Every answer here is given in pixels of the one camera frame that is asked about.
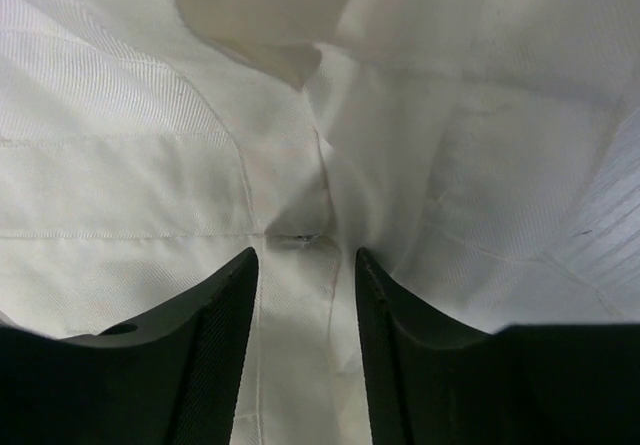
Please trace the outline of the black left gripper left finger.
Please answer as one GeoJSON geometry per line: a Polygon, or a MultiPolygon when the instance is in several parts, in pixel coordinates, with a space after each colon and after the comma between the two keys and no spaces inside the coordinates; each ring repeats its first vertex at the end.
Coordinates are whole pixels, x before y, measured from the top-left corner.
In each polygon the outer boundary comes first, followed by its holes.
{"type": "Polygon", "coordinates": [[[246,249],[98,335],[1,329],[5,444],[226,444],[257,290],[246,249]]]}

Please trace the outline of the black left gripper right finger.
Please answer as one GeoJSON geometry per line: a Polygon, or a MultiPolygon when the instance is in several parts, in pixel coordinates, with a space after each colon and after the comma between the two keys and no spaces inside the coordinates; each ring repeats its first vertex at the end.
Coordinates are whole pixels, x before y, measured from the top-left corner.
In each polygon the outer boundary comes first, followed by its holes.
{"type": "Polygon", "coordinates": [[[516,325],[487,334],[355,260],[372,441],[635,444],[635,324],[516,325]]]}

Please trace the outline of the white skirt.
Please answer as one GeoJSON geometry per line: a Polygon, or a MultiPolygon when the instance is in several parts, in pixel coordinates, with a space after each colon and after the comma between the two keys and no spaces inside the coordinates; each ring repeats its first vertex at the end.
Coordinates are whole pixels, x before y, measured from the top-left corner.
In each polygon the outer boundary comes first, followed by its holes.
{"type": "Polygon", "coordinates": [[[639,318],[639,0],[1,0],[1,318],[260,259],[236,444],[367,444],[353,262],[475,328],[639,318]]]}

